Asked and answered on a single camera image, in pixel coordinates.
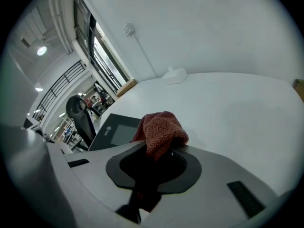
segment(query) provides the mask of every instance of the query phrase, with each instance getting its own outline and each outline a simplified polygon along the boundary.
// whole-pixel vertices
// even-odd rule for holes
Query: window
[[[77,41],[95,70],[116,93],[129,77],[104,42],[104,33],[83,0],[74,0]]]

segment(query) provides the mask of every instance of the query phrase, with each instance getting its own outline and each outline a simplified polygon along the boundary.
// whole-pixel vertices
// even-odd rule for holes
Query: black slot
[[[254,217],[265,208],[241,181],[230,182],[227,186],[249,218]]]
[[[77,160],[77,161],[71,161],[71,162],[68,162],[67,164],[69,165],[69,167],[75,167],[75,166],[78,166],[78,165],[83,165],[83,164],[87,164],[89,163],[90,161],[88,161],[87,159],[81,159],[81,160]]]

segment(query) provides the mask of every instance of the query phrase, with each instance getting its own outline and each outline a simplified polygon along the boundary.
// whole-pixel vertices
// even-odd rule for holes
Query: black railing
[[[79,74],[85,71],[85,66],[81,61],[76,62],[71,66],[47,91],[40,101],[33,118],[41,122],[52,103],[59,96],[59,94],[71,83]]]

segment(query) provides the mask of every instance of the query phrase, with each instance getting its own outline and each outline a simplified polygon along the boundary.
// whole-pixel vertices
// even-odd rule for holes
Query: display screen
[[[111,140],[111,144],[122,145],[129,143],[133,139],[136,130],[137,127],[119,124]]]

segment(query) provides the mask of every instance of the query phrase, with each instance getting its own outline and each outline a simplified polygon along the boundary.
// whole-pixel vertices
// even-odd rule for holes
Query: black chair
[[[87,110],[85,109],[78,113],[74,122],[79,135],[85,141],[86,145],[90,147],[93,139],[96,137],[96,132]]]
[[[88,108],[86,102],[79,95],[70,97],[66,103],[66,113],[73,119],[86,108]]]
[[[80,98],[79,95],[74,95],[69,98],[66,105],[66,113],[74,119],[75,127],[80,137],[85,141],[86,145],[90,147],[96,136],[96,132],[88,113],[86,102]]]

